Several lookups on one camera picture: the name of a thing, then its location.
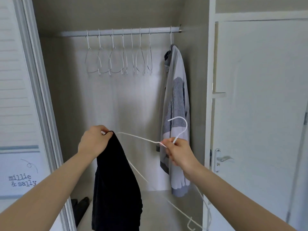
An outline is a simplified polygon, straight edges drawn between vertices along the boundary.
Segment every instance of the door lever handle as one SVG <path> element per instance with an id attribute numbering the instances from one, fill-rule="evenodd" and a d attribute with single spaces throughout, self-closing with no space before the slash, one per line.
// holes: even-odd
<path id="1" fill-rule="evenodd" d="M 229 160 L 229 159 L 233 159 L 233 158 L 229 155 L 226 155 L 224 157 L 217 157 L 217 160 L 219 160 L 220 162 L 225 162 L 226 160 Z"/>

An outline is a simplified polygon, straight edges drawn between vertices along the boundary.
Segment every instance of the hand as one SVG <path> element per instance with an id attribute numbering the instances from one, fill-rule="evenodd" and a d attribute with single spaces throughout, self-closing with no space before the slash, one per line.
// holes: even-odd
<path id="1" fill-rule="evenodd" d="M 188 142 L 183 139 L 177 139 L 173 144 L 174 137 L 170 139 L 164 139 L 162 143 L 167 147 L 166 152 L 169 155 L 169 159 L 176 166 L 180 166 L 184 173 L 189 172 L 196 166 L 201 165 L 194 156 Z"/>
<path id="2" fill-rule="evenodd" d="M 92 126 L 89 130 L 84 132 L 81 137 L 78 145 L 78 152 L 91 155 L 92 158 L 95 159 L 105 150 L 112 135 L 113 132 L 109 132 L 109 130 L 103 125 Z"/>

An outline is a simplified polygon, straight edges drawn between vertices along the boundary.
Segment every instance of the door hinge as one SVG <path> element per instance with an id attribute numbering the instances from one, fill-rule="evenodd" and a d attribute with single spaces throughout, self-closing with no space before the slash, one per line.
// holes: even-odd
<path id="1" fill-rule="evenodd" d="M 307 125 L 308 122 L 308 113 L 305 113 L 304 125 Z"/>
<path id="2" fill-rule="evenodd" d="M 287 213 L 287 217 L 286 217 L 286 222 L 287 222 L 287 223 L 289 223 L 289 221 L 290 221 L 290 217 L 291 217 L 291 213 L 290 213 L 290 212 L 288 212 L 288 213 Z"/>

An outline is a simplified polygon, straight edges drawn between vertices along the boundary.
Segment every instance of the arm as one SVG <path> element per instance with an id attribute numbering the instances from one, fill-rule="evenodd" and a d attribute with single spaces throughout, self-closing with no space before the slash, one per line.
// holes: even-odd
<path id="1" fill-rule="evenodd" d="M 290 225 L 226 183 L 201 165 L 187 141 L 174 138 L 163 140 L 174 164 L 197 185 L 215 208 L 236 231 L 295 231 Z"/>
<path id="2" fill-rule="evenodd" d="M 50 230 L 82 173 L 106 148 L 112 132 L 101 131 L 108 129 L 93 126 L 86 131 L 76 155 L 2 212 L 1 230 Z"/>

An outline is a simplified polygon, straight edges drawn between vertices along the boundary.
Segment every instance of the white louvered door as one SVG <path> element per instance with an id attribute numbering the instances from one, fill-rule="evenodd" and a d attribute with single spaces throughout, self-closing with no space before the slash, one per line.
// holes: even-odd
<path id="1" fill-rule="evenodd" d="M 0 212 L 62 164 L 31 0 L 0 0 Z M 75 230 L 70 202 L 51 230 Z"/>

